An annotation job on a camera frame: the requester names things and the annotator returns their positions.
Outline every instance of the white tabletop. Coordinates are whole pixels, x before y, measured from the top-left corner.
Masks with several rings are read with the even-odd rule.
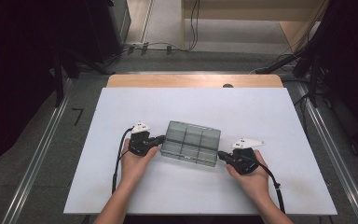
[[[100,213],[111,195],[122,134],[138,121],[151,126],[151,136],[165,134],[170,120],[221,130],[219,150],[227,152],[243,137],[264,141],[257,149],[282,184],[287,214],[337,213],[284,88],[103,89],[64,213]],[[272,181],[269,191],[278,204]],[[159,153],[134,192],[128,213],[257,214],[223,161],[208,167]]]

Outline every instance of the black handheld controller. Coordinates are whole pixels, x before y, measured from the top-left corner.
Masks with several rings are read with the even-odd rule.
[[[165,135],[149,138],[150,132],[132,133],[129,151],[137,156],[145,156],[152,147],[164,143]]]
[[[225,151],[218,151],[219,159],[226,164],[232,165],[240,175],[248,175],[253,172],[259,165],[255,153],[251,147],[235,148],[232,154]]]

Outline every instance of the black equipment stand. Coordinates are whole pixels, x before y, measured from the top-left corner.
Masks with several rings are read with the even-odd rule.
[[[71,49],[57,49],[55,50],[53,64],[54,64],[54,74],[55,74],[55,82],[56,82],[56,92],[57,92],[57,100],[55,107],[58,107],[64,96],[63,92],[63,84],[62,84],[62,67],[65,69],[68,77],[70,78],[78,78],[80,71],[76,67],[76,61],[84,63],[88,65],[90,68],[95,69],[102,75],[113,75],[115,72],[108,71],[96,63],[91,62],[87,58],[82,55],[77,54]]]
[[[319,28],[316,30],[315,35],[312,37],[310,42],[305,46],[299,49],[294,54],[286,56],[282,60],[276,62],[269,67],[257,69],[255,72],[257,74],[270,74],[271,72],[283,67],[284,65],[296,60],[298,63],[293,71],[295,77],[303,77],[306,75],[307,71],[310,69],[310,90],[306,94],[306,97],[310,98],[312,105],[317,107],[315,94],[316,94],[316,84],[317,78],[320,74],[321,69],[321,46],[323,42],[326,42],[327,30],[332,29],[331,26],[332,20],[336,18],[337,12],[341,7],[342,2],[338,0],[332,0],[327,7],[327,10],[324,13],[324,18],[319,25]]]

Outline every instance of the clear plastic container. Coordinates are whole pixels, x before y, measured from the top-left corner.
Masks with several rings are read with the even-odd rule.
[[[220,133],[213,128],[170,121],[161,155],[214,167]]]

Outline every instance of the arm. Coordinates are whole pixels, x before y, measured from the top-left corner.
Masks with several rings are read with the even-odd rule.
[[[121,158],[120,183],[103,208],[103,211],[98,215],[97,219],[95,219],[94,224],[123,223],[131,195],[138,185],[139,180],[141,180],[144,175],[147,164],[158,151],[157,147],[152,147],[146,156],[139,157],[131,152],[127,152],[128,147],[129,139],[126,139],[123,150],[121,151],[121,155],[123,156]]]
[[[255,150],[257,160],[267,166],[258,150]],[[269,175],[258,167],[251,174],[240,175],[231,165],[227,165],[231,176],[240,183],[243,191],[250,197],[253,204],[267,224],[293,223],[271,200],[269,196]]]

